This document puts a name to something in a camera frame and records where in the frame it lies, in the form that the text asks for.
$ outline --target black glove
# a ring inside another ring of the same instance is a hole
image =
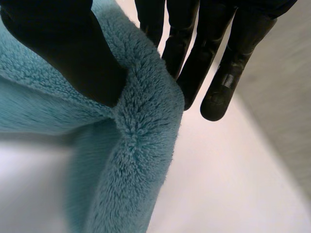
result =
[[[162,37],[165,1],[135,0],[135,3],[140,28],[158,46]],[[197,37],[181,71],[199,6]],[[162,58],[184,93],[187,110],[207,75],[236,7],[219,0],[167,0],[167,9],[171,29]]]
[[[0,0],[10,33],[59,70],[81,94],[115,106],[127,71],[91,12],[92,0]]]

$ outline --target fleece fabric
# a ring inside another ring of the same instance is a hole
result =
[[[183,96],[114,0],[95,0],[92,10],[129,70],[118,105],[79,94],[0,23],[0,132],[78,131],[64,197],[71,232],[144,233],[172,160]]]

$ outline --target gloved hand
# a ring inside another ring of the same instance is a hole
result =
[[[92,0],[0,0],[10,33],[60,71],[81,94],[115,106],[127,71],[110,51]]]
[[[135,3],[140,28],[158,46],[163,31],[165,1],[135,0]],[[199,6],[196,40],[181,71]],[[167,9],[171,29],[162,58],[184,93],[187,110],[207,75],[236,7],[218,0],[167,0]]]
[[[241,2],[252,3],[253,8],[250,11],[248,6],[237,8],[236,5]],[[163,31],[165,0],[135,0],[135,3],[141,30],[158,46]],[[185,110],[191,107],[235,15],[224,56],[201,105],[201,114],[208,120],[217,121],[224,116],[255,46],[276,22],[276,17],[262,13],[266,5],[251,0],[167,0],[171,30],[162,58],[183,91]],[[180,72],[189,48],[198,6],[197,36]]]

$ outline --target white surface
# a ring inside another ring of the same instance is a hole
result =
[[[134,1],[119,2],[137,20]],[[219,122],[200,116],[214,70],[183,117],[148,232],[310,233],[302,195],[238,98]],[[0,233],[65,233],[62,178],[71,149],[23,138],[0,136]]]

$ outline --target gray floor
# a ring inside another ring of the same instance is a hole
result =
[[[310,73],[311,1],[298,0],[257,46],[238,93],[311,200]]]

